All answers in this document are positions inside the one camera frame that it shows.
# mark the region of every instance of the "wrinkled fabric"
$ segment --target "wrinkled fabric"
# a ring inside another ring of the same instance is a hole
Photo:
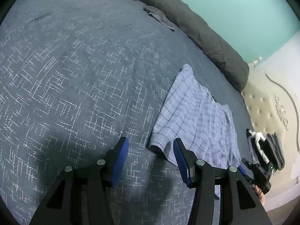
[[[158,147],[173,164],[173,140],[213,167],[238,167],[241,161],[232,114],[228,105],[213,99],[185,64],[176,76],[154,125],[150,147]],[[220,187],[216,186],[216,195]]]
[[[150,16],[154,17],[162,25],[168,27],[172,31],[175,31],[174,24],[171,23],[169,19],[167,19],[167,17],[161,10],[151,6],[145,6],[144,10],[147,11]]]

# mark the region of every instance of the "tufted headboard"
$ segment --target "tufted headboard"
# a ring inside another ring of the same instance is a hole
[[[299,154],[299,102],[286,86],[283,78],[272,69],[252,67],[247,85],[241,92],[252,127],[256,132],[276,132],[282,141],[285,168],[271,177],[272,188],[267,197],[278,195],[299,183],[299,176],[292,171]]]
[[[270,94],[260,90],[255,84],[250,82],[241,94],[249,112],[254,131],[262,132],[264,136],[267,133],[276,132],[283,138],[285,131],[278,118],[274,103],[271,101]]]

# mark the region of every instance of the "bedsheet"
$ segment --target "bedsheet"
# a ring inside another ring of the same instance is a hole
[[[184,64],[228,104],[241,157],[250,157],[251,122],[239,92],[185,33],[143,7],[134,0],[17,0],[1,24],[0,195],[20,224],[29,224],[66,165],[94,163],[120,136],[130,149],[120,183],[108,190],[115,224],[186,224],[194,190],[148,148]]]

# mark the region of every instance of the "metal screw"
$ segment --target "metal screw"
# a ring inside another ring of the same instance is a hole
[[[104,159],[100,159],[100,160],[97,161],[97,164],[99,166],[104,165],[105,164],[105,160]]]
[[[235,166],[230,166],[229,170],[235,173],[238,169]]]
[[[205,164],[205,161],[199,159],[199,160],[196,161],[196,163],[197,163],[197,165],[199,165],[199,166],[203,166],[203,165]]]
[[[65,168],[64,168],[64,171],[65,172],[70,172],[70,171],[72,171],[72,166],[66,166]]]

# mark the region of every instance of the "gray cloth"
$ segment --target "gray cloth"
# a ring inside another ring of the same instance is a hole
[[[251,122],[240,93],[184,32],[158,23],[144,6],[17,0],[1,24],[0,194],[20,224],[30,222],[66,165],[95,163],[120,136],[130,149],[120,183],[107,190],[115,224],[187,224],[194,190],[148,148],[184,63],[229,105],[240,154],[249,156]]]
[[[172,23],[183,30],[203,50],[235,89],[242,91],[245,88],[249,75],[247,63],[187,4],[181,0],[139,1],[160,9]]]
[[[160,148],[173,164],[173,140],[181,138],[184,146],[213,167],[238,167],[241,157],[228,105],[215,102],[207,88],[194,78],[185,64],[176,76],[151,135],[150,148]],[[215,193],[220,196],[220,187]]]
[[[147,11],[147,13],[150,16],[154,17],[162,25],[168,27],[172,31],[175,31],[174,30],[174,24],[171,23],[170,20],[166,18],[165,14],[161,10],[159,10],[155,7],[151,7],[151,6],[145,6],[144,10]]]

